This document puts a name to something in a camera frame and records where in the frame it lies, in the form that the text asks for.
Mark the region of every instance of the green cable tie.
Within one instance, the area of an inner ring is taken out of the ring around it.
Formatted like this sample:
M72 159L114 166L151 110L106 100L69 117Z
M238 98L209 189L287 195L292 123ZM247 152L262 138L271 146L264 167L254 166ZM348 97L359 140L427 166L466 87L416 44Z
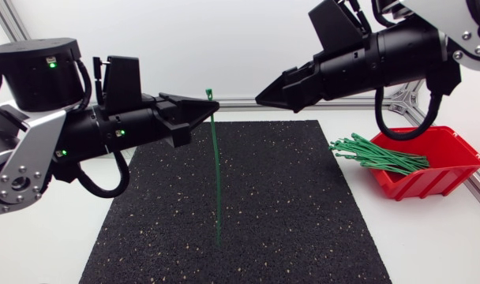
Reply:
M209 101L213 100L212 90L205 90ZM212 142L214 144L214 154L216 157L216 184L217 184L217 225L216 225L216 242L217 246L221 246L221 170L219 160L219 147L217 147L216 124L214 122L214 114L210 116L210 126L212 127Z

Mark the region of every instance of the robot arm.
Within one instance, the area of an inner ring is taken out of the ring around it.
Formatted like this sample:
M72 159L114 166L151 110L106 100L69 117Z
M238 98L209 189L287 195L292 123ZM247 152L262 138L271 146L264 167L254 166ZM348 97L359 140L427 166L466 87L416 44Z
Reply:
M2 78L14 101L0 106L0 214L34 204L52 176L75 179L92 194L111 198L129 184L123 149L157 140L189 144L190 132L219 109L217 102L141 93L137 58L95 58L97 106L75 39L39 39L0 46ZM77 67L84 81L82 90ZM106 65L101 82L101 65ZM121 181L101 189L80 162L113 152Z
M299 112L321 99L376 90L376 119L392 139L409 140L431 126L443 95L460 83L459 64L480 70L480 0L372 0L386 29L372 33L357 0L324 0L309 12L323 51L270 84L259 104ZM385 20L392 13L397 24ZM412 133L391 131L382 119L384 87L426 79L432 92L428 115Z

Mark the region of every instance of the bundle of green cable ties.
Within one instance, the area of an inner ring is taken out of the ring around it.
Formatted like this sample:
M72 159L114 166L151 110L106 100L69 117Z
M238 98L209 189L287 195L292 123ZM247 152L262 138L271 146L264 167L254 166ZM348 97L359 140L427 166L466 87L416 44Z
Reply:
M364 167L388 170L403 175L409 175L416 170L429 168L429 162L425 156L387 150L356 133L352 133L351 136L353 140L344 138L331 142L329 150L355 153L356 155L335 153L335 156L355 159Z

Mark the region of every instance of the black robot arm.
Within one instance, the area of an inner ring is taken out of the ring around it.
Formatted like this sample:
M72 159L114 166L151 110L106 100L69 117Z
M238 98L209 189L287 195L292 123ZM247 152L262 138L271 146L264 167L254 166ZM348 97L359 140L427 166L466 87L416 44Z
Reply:
M321 99L376 90L381 131L396 140L415 138L433 123L442 96L461 81L459 65L448 60L452 51L443 35L417 15L371 33L344 3L325 0L309 13L324 50L299 69L284 71L256 97L257 103L299 112ZM383 87L425 78L432 92L427 119L412 133L394 133L381 115Z

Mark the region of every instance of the aluminum frame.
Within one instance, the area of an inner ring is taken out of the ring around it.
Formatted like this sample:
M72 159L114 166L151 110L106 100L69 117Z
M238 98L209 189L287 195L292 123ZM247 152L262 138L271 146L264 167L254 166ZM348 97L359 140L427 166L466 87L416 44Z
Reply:
M410 5L412 2L404 0L403 4ZM0 25L12 42L31 39L10 0L0 0ZM382 107L403 115L412 125L420 125L426 116L418 108L418 90L422 84L422 80L405 84L394 94L386 96ZM221 106L219 111L280 111L272 107L259 106L253 99L218 99L218 101ZM307 107L306 110L373 110L374 107L374 97L356 95L330 102L321 101L315 106ZM480 203L480 170L464 184Z

